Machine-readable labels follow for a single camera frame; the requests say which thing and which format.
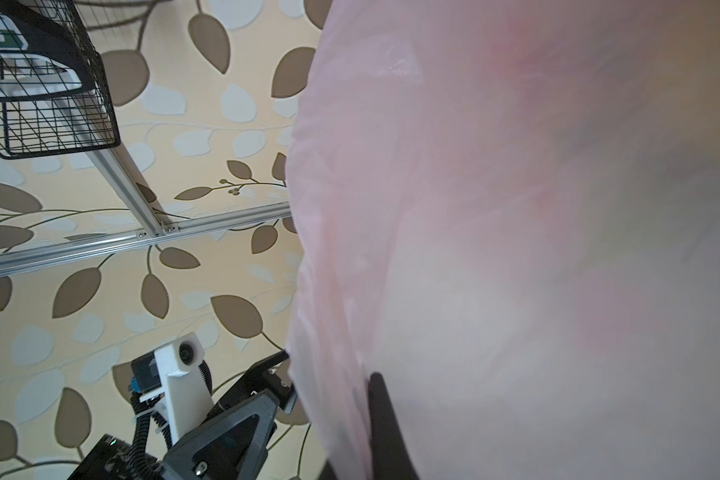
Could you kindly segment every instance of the leaf pattern wallpaper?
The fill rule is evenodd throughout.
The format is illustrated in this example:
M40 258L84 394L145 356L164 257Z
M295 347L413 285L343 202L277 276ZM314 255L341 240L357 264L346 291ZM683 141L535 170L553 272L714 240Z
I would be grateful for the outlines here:
M130 360L188 332L220 398L284 345L301 255L278 222L0 278L0 478L66 478L103 434L130 441ZM325 453L303 408L276 420L260 478L313 480Z
M0 254L138 227L85 154L0 159Z
M155 211L180 220L288 199L283 164L330 4L78 2Z
M119 152L159 216L288 199L291 130L330 0L76 3ZM0 159L0 254L137 227L84 154ZM66 478L103 434L130 440L128 363L164 342L198 335L216 399L283 346L296 228L237 230L0 278L0 479ZM300 404L277 421L261 478L316 478L325 454ZM163 455L159 436L148 450Z

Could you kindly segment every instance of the screw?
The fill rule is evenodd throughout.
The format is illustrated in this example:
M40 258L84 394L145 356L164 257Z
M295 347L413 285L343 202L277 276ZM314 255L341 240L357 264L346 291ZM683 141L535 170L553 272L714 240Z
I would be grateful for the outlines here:
M195 465L195 476L201 477L206 474L208 471L208 464L205 462L200 462L197 465Z

